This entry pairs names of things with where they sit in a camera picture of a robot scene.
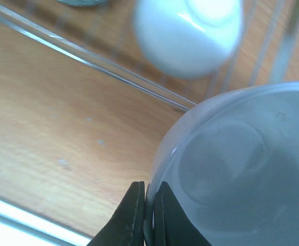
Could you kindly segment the white bottom bowl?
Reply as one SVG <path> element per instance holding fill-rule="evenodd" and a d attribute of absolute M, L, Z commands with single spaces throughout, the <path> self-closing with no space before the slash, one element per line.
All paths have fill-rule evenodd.
<path fill-rule="evenodd" d="M 299 245 L 299 81 L 216 95 L 170 128 L 147 190 L 147 245 L 162 182 L 211 245 Z"/>

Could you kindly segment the white bowl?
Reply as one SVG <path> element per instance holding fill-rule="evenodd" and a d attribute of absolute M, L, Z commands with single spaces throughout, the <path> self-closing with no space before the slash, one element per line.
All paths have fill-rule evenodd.
<path fill-rule="evenodd" d="M 216 95 L 170 128 L 147 190 L 147 245 L 162 182 L 211 245 L 299 245 L 299 81 Z"/>
<path fill-rule="evenodd" d="M 166 75 L 198 79 L 235 52 L 243 1 L 137 1 L 133 27 L 144 57 Z"/>

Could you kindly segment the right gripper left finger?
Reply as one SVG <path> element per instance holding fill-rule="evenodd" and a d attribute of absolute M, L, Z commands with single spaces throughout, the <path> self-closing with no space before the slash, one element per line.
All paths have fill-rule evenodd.
<path fill-rule="evenodd" d="M 144 245 L 145 183 L 133 182 L 107 224 L 89 246 Z"/>

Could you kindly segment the grey patterned bowl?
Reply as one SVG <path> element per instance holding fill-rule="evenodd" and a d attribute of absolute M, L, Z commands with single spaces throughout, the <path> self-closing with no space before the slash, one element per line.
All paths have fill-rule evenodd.
<path fill-rule="evenodd" d="M 72 7 L 92 7 L 98 6 L 107 3 L 107 0 L 57 0 L 60 3 L 63 3 Z"/>

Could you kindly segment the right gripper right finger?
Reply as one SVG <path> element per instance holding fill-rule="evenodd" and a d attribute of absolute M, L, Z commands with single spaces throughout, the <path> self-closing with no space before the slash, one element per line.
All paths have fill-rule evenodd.
<path fill-rule="evenodd" d="M 211 246 L 191 223 L 167 182 L 154 202 L 154 245 Z"/>

